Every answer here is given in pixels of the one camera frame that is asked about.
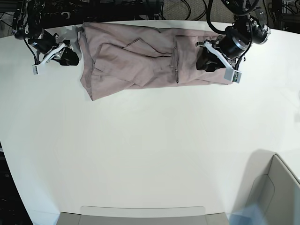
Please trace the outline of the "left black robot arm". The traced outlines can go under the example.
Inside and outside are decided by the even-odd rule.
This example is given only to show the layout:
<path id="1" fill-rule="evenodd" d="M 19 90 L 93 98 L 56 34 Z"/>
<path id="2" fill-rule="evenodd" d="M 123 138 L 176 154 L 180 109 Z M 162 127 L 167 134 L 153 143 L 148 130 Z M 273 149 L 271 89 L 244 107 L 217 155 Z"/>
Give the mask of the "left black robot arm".
<path id="1" fill-rule="evenodd" d="M 219 36 L 214 40 L 195 44 L 202 47 L 196 69 L 214 72 L 225 68 L 225 79 L 239 83 L 242 75 L 239 67 L 245 60 L 245 54 L 252 44 L 261 45 L 267 41 L 270 27 L 257 0 L 223 0 L 222 3 L 234 14 L 234 23 L 225 30 L 217 29 L 210 20 L 213 1 L 209 1 L 206 21 Z"/>

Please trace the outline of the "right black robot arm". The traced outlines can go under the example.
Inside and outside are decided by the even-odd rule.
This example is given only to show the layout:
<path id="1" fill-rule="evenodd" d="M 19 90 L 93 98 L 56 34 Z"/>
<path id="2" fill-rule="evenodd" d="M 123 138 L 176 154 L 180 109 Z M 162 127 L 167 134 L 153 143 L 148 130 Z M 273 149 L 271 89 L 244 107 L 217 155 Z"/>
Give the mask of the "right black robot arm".
<path id="1" fill-rule="evenodd" d="M 59 41 L 40 25 L 44 0 L 24 0 L 13 17 L 12 33 L 16 39 L 23 40 L 34 58 L 32 70 L 38 75 L 46 63 L 55 61 L 61 66 L 77 66 L 79 57 L 73 51 L 70 40 Z"/>

